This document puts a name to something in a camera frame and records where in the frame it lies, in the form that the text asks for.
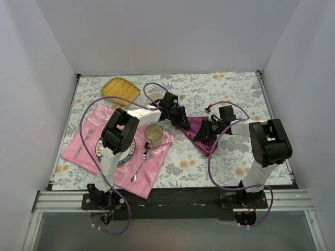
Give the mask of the purple cloth napkin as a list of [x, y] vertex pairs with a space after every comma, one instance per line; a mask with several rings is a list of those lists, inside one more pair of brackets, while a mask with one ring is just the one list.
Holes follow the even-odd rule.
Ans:
[[198, 131], [201, 128], [202, 120], [207, 119], [206, 117], [188, 117], [188, 121], [191, 125], [191, 128], [189, 130], [181, 129], [184, 135], [193, 143], [193, 145], [198, 148], [205, 156], [208, 156], [212, 147], [214, 149], [217, 148], [217, 146], [214, 146], [214, 141], [199, 141], [194, 142], [193, 138], [198, 133]]

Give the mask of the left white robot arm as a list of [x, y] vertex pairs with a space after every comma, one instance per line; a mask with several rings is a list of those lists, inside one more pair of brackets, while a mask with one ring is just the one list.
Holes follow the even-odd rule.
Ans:
[[98, 163], [84, 143], [84, 147], [98, 169], [96, 180], [87, 185], [94, 204], [100, 209], [106, 209], [113, 201], [109, 191], [123, 196], [113, 187], [114, 174], [123, 152], [130, 148], [135, 137], [136, 130], [145, 124], [169, 120], [171, 125], [178, 129], [189, 129], [185, 107], [180, 99], [166, 92], [163, 99], [152, 101], [147, 106], [132, 102], [139, 107], [136, 110], [126, 111], [116, 109], [101, 132], [102, 159]]

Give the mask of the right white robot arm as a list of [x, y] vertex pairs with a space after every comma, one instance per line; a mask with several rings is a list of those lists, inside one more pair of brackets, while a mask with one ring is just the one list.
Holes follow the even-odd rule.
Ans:
[[253, 163], [237, 188], [220, 187], [223, 192], [218, 202], [223, 208], [248, 208], [266, 201], [264, 185], [275, 168], [291, 158], [293, 149], [280, 119], [254, 121], [237, 119], [233, 107], [219, 108], [220, 117], [210, 115], [203, 119], [194, 136], [195, 142], [218, 143], [219, 137], [228, 135], [250, 138]]

